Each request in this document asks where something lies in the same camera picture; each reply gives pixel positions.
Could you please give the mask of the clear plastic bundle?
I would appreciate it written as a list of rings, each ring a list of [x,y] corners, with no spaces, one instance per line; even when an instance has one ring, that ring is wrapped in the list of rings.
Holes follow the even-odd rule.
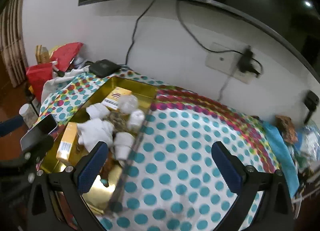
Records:
[[[125,114],[129,115],[133,111],[138,109],[138,98],[132,94],[123,95],[118,100],[118,110]]]

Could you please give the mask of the blue cloth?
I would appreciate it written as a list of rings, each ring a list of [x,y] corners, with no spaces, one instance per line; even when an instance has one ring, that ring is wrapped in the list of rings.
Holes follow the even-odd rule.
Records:
[[[263,129],[272,152],[276,156],[284,173],[290,197],[293,198],[299,188],[299,180],[290,152],[275,126],[263,121]]]

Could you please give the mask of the white towel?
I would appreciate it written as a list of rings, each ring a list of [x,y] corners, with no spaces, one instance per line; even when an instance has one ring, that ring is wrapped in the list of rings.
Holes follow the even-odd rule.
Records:
[[[106,120],[95,118],[84,123],[77,123],[78,143],[91,152],[98,142],[113,144],[114,125]]]

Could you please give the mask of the yellow box in tin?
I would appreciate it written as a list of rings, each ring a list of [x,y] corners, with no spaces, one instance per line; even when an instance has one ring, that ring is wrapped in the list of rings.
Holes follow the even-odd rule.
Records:
[[[69,122],[65,128],[56,153],[56,159],[66,166],[75,166],[79,160],[80,149],[78,137],[77,123]]]

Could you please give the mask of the clear plastic bag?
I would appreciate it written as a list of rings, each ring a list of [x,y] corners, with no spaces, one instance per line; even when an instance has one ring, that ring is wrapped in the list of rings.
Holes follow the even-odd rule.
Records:
[[[297,131],[298,142],[293,146],[298,170],[302,172],[319,161],[319,128],[310,120]]]

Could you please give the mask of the grey white sock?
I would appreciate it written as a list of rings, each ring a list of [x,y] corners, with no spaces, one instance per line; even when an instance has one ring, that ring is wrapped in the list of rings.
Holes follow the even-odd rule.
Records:
[[[118,132],[114,139],[114,154],[116,160],[127,160],[132,146],[135,142],[135,138],[128,132]]]

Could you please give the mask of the white wall socket plate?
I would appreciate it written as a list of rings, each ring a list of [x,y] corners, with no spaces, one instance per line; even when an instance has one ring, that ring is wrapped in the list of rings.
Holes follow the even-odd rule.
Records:
[[[238,44],[236,43],[235,46],[224,46],[219,43],[211,43],[209,48],[214,51],[228,51],[228,50],[236,50],[238,52],[243,53],[249,45]],[[213,70],[217,70],[222,72],[226,75],[231,75],[234,69],[236,68],[236,63],[240,59],[241,54],[235,52],[227,52],[227,53],[212,53],[210,52],[205,60],[205,65],[208,68]],[[256,75],[254,73],[242,73],[238,69],[233,73],[233,77],[245,84],[249,84]]]

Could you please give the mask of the smartphone on left gripper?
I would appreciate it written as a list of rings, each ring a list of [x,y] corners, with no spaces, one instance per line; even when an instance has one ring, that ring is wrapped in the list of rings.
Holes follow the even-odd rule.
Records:
[[[37,144],[41,139],[51,134],[57,128],[57,121],[52,114],[46,115],[36,123],[20,140],[22,151]]]

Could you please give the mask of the gold metal tin box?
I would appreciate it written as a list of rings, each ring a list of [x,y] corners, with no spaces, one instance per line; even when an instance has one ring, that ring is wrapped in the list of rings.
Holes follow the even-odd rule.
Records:
[[[90,105],[103,100],[117,87],[128,89],[138,99],[138,106],[148,112],[155,99],[157,87],[134,80],[112,77],[105,82],[85,104],[73,115],[69,124],[76,126],[89,119],[85,111]],[[63,141],[65,134],[60,132],[54,141],[52,149],[43,159],[40,169],[51,175],[51,182],[57,190],[53,195],[53,204],[57,203],[58,193],[69,201],[72,196],[62,182],[57,179],[59,172],[69,172],[79,194],[91,211],[103,215],[110,199],[117,188],[123,169],[111,151],[111,143],[99,141],[91,152],[78,144],[78,134],[70,130],[71,142]]]

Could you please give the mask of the red bag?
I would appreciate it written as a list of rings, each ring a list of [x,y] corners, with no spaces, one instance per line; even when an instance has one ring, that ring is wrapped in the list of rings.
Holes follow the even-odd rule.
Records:
[[[51,53],[50,61],[55,62],[55,67],[58,70],[66,72],[72,60],[78,55],[83,45],[84,44],[82,42],[71,42],[59,46]]]

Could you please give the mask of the black set-top box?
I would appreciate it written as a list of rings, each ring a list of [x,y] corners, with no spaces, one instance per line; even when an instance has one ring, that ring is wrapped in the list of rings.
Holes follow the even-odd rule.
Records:
[[[89,72],[98,78],[105,78],[121,68],[120,65],[107,59],[96,61],[89,66]]]

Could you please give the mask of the small white sock roll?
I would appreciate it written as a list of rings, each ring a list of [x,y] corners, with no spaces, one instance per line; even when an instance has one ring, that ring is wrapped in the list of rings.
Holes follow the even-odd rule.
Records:
[[[131,132],[138,132],[143,125],[144,120],[145,113],[142,110],[137,109],[133,111],[128,118],[126,124],[127,129]]]

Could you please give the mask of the black power adapter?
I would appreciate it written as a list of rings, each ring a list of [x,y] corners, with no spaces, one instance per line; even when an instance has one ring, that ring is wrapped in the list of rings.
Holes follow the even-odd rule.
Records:
[[[256,78],[259,78],[261,75],[264,74],[264,68],[263,65],[259,61],[257,61],[257,59],[255,59],[253,56],[254,53],[252,52],[251,47],[247,46],[244,50],[244,53],[238,60],[236,66],[241,73],[252,73],[255,74]],[[252,62],[255,62],[259,65],[260,71],[257,71]]]

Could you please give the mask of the brown patterned item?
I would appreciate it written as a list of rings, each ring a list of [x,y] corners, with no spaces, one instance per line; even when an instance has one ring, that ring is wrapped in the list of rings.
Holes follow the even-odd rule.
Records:
[[[290,117],[276,115],[276,127],[285,143],[294,145],[298,142],[297,132]]]

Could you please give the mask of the yellow medicine box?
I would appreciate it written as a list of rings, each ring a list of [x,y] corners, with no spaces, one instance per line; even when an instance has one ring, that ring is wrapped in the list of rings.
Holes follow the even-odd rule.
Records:
[[[101,102],[102,105],[111,110],[117,110],[119,104],[119,98],[121,96],[128,96],[132,91],[124,89],[122,87],[114,88]]]

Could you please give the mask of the brown yarn ball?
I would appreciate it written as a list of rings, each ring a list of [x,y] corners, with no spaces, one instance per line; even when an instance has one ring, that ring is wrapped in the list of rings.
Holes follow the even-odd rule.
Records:
[[[127,131],[127,120],[128,115],[125,115],[118,111],[111,111],[109,115],[105,117],[114,126],[114,132],[125,132]]]

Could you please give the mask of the white pill bottle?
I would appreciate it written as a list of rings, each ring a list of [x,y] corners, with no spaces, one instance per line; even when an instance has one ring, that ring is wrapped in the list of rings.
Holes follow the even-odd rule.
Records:
[[[19,114],[23,118],[25,124],[30,129],[33,124],[37,121],[37,114],[29,103],[25,103],[19,109]]]

